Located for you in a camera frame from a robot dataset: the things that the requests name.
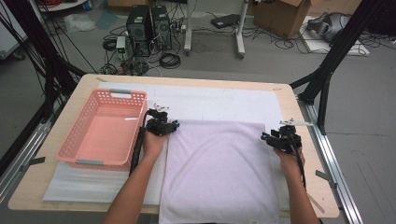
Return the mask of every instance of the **lavender towel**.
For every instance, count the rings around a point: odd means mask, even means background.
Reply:
[[[160,223],[277,223],[264,125],[179,122],[169,139]]]

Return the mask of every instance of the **metal bracket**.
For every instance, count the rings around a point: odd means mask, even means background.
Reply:
[[[280,121],[279,124],[283,125],[292,125],[292,126],[313,126],[314,124],[312,122],[305,122],[301,120],[295,120],[294,118],[291,118],[290,120],[284,120]]]
[[[317,175],[318,177],[320,177],[322,179],[329,181],[330,188],[337,189],[337,183],[335,183],[329,175],[326,175],[325,173],[323,173],[319,170],[315,171],[315,175]]]
[[[21,172],[26,172],[27,169],[29,169],[29,167],[30,167],[31,165],[43,163],[43,162],[45,162],[45,161],[46,161],[46,158],[45,158],[45,157],[40,157],[40,158],[31,159],[31,160],[29,160],[26,164],[24,164],[24,165],[22,165],[22,166],[20,167],[20,171],[21,171]]]

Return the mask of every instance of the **desktop computer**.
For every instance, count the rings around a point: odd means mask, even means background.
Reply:
[[[145,5],[132,6],[126,22],[128,36],[131,41],[132,53],[135,57],[150,55],[149,43],[153,39],[149,7]]]
[[[157,50],[171,49],[171,23],[169,20],[168,12],[166,10],[166,6],[151,7],[151,16]]]

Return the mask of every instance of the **wire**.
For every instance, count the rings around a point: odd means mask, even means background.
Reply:
[[[175,69],[181,65],[180,56],[173,53],[165,53],[161,56],[160,66],[166,69]]]

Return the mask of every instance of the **black pole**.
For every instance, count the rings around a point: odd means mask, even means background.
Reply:
[[[361,33],[373,16],[378,13],[384,2],[385,0],[362,0],[344,31],[334,41],[332,48],[319,68],[314,73],[290,84],[295,89],[308,83],[305,90],[299,94],[299,99],[307,105],[312,105],[317,95],[321,92],[318,126],[322,134],[326,134],[324,124],[332,74],[355,45]]]

